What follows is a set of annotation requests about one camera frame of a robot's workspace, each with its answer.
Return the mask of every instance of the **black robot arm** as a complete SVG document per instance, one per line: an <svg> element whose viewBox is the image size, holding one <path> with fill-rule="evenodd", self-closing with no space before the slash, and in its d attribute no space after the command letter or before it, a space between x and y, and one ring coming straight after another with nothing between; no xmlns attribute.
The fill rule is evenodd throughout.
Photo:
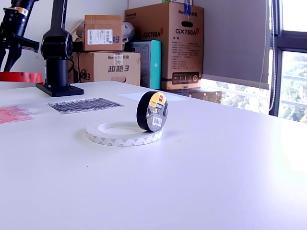
<svg viewBox="0 0 307 230"><path fill-rule="evenodd" d="M41 52L46 60L46 83L36 86L52 97L84 94L68 82L72 35L65 30L67 0L54 0L50 30L43 36Z"/></svg>
<svg viewBox="0 0 307 230"><path fill-rule="evenodd" d="M23 49L38 52L39 42L24 38L29 17L38 0L12 0L10 8L4 8L4 18L0 26L0 68L9 49L4 71L10 71L20 58Z"/></svg>

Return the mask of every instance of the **window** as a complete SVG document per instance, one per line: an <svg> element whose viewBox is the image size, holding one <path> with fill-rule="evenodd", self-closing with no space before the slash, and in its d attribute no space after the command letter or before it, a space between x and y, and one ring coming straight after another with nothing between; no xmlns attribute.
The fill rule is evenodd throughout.
<svg viewBox="0 0 307 230"><path fill-rule="evenodd" d="M283 0L283 29L307 32L307 0Z"/></svg>
<svg viewBox="0 0 307 230"><path fill-rule="evenodd" d="M274 0L273 8L276 97L270 115L307 123L307 0Z"/></svg>
<svg viewBox="0 0 307 230"><path fill-rule="evenodd" d="M223 105L269 114L269 90L206 79L201 81L201 86L207 90L221 90Z"/></svg>
<svg viewBox="0 0 307 230"><path fill-rule="evenodd" d="M307 124L307 54L283 53L279 116Z"/></svg>

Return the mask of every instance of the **white wall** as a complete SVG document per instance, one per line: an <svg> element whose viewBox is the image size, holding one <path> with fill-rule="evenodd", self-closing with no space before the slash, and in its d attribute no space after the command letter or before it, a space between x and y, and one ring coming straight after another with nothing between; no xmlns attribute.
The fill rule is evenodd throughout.
<svg viewBox="0 0 307 230"><path fill-rule="evenodd" d="M161 3L162 0L129 0L129 9Z"/></svg>
<svg viewBox="0 0 307 230"><path fill-rule="evenodd" d="M11 6L11 0L0 0L0 21L2 22L3 8ZM25 37L41 43L43 34L50 28L53 0L40 0L34 4L33 11L27 26ZM85 14L122 15L128 8L128 0L68 0L66 30ZM40 52L34 53L24 50L21 58L13 66L12 71L45 72L45 61Z"/></svg>

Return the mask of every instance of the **blue tape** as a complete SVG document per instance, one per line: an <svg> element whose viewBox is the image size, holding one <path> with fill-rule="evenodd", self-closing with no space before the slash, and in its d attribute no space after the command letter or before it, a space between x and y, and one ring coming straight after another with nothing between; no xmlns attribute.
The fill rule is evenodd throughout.
<svg viewBox="0 0 307 230"><path fill-rule="evenodd" d="M191 4L189 3L190 1L185 1L186 3L184 4L184 14L191 16Z"/></svg>

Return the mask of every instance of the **red object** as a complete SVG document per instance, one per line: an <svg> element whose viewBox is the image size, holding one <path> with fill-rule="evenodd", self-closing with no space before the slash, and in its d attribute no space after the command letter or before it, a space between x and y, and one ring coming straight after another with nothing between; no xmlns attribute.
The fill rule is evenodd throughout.
<svg viewBox="0 0 307 230"><path fill-rule="evenodd" d="M42 73L0 72L0 81L44 83Z"/></svg>
<svg viewBox="0 0 307 230"><path fill-rule="evenodd" d="M32 120L32 113L21 106L0 108L0 124Z"/></svg>

